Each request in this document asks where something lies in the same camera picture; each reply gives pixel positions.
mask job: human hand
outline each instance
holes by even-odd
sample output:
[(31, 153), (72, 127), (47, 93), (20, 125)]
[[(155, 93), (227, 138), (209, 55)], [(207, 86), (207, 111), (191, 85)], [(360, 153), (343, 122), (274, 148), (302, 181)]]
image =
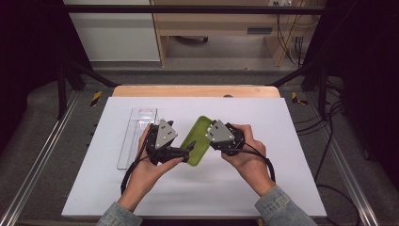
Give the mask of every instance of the human hand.
[[(150, 126), (147, 126), (143, 132), (143, 135), (140, 137), (138, 142), (139, 150), (145, 141), (145, 137), (149, 132), (149, 129)], [(138, 203), (153, 188), (158, 179), (183, 160), (182, 158), (174, 158), (162, 165), (155, 166), (147, 156), (147, 150), (144, 149), (143, 154), (141, 155), (141, 159), (143, 160), (141, 160), (137, 164), (135, 170), (133, 170), (129, 179), (129, 183), (122, 196), (118, 200), (118, 203), (121, 206), (125, 207), (131, 212), (135, 211)]]
[[(233, 125), (243, 131), (246, 145), (243, 149), (255, 152), (248, 145), (254, 147), (261, 154), (266, 156), (266, 148), (261, 141), (254, 139), (250, 125)], [(228, 156), (222, 153), (222, 158), (231, 163), (252, 189), (262, 196), (276, 184), (270, 179), (267, 166), (263, 159), (251, 153), (239, 153), (238, 155)]]

